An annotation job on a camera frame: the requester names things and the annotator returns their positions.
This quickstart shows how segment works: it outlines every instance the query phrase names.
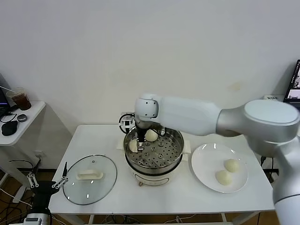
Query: table leg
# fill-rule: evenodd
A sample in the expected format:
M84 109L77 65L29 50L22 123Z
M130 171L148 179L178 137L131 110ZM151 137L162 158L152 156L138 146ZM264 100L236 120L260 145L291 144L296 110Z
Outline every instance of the table leg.
M94 215L90 215L89 224L94 223Z
M241 215L237 216L236 218L234 218L232 220L233 225L241 225L243 223L245 223L247 220L251 219L252 217L254 217L255 215L257 215L258 211L256 212L244 212Z
M26 187L25 187L24 185L22 185L22 186L19 188L17 194L15 194L15 197L14 197L14 199L13 199L13 203L19 203L20 200L22 199L22 197L23 197L25 191L26 191Z
M9 176L9 174L6 172L4 174L4 176L2 177L2 179L0 180L0 187L2 186L2 184L4 183L4 181L7 179L7 177Z
M223 220L223 222L227 222L227 220L226 220L226 216L225 216L225 213L221 213L221 216L222 216L222 220Z
M71 214L58 214L72 225L84 225L84 222L76 215Z
M30 187L27 177L23 173L21 173L17 168L15 168L6 157L0 157L0 165L4 172L8 173L10 176L15 178L25 187Z

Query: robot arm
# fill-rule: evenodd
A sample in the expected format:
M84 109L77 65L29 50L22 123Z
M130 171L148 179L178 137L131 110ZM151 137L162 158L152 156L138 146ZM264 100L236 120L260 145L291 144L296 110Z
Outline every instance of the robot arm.
M293 106L254 100L238 108L221 110L207 101L144 94L135 102L135 124L143 130L151 123L193 135L245 135L253 151L278 160L280 176L273 201L279 221L282 225L299 223L300 114Z

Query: small white table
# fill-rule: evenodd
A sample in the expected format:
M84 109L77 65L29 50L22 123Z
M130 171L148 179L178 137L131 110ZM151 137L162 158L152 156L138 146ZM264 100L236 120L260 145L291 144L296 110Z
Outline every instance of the small white table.
M26 111L22 111L20 109L17 109L17 110L12 112L12 113L15 113L17 115L25 114L28 119L25 122L22 122L22 123L19 122L18 123L17 131L13 135L4 136L0 132L0 146L10 146L10 145L14 145L15 143L17 143L17 141L24 134L26 129L30 126L30 124L34 121L34 119L38 116L38 114L45 107L45 102L32 101L30 103L31 103L31 108L30 109L28 109ZM2 121L8 121L11 118L12 118L12 116L5 116L5 117L2 118ZM6 157L1 156L0 157L0 166L4 170L4 172L6 173L6 175L0 181L0 186L3 183L3 181L6 179L7 175L9 174L10 176L12 176L16 180L18 180L20 183L22 183L23 186L29 187L29 182L28 182L28 179L26 178L26 176L24 174L22 174L16 167L14 167L9 162L9 159L7 159Z
M90 205L76 205L66 199L63 190L51 197L49 209L72 224L83 224L76 214L201 214L246 212L234 219L239 225L260 211L274 210L272 186L243 136L224 138L219 135L197 137L183 134L192 152L203 143L221 143L239 152L247 163L249 179L236 193L222 194L204 186L193 174L189 162L181 162L178 175L163 186L138 186L124 157L117 150L124 137L118 125L80 125L57 169L53 180L59 180L65 162L68 168L79 159L93 154L106 155L117 166L118 177L111 192Z

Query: white plate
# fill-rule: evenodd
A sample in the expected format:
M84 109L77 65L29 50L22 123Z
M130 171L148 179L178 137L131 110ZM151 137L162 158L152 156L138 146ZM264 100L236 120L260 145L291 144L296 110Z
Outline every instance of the white plate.
M229 172L232 183L224 186L216 179L216 172L226 170L224 162L228 159L240 162L238 172ZM222 193L232 193L241 190L248 180L248 170L239 155L227 146L218 143L208 143L198 147L192 155L192 168L196 177L207 187Z

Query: electrical outlet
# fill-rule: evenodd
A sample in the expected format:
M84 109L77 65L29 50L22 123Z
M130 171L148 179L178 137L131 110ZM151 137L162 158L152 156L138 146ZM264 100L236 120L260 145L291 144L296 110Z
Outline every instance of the electrical outlet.
M45 153L43 151L34 151L34 155L37 157L37 158L42 158L45 156Z

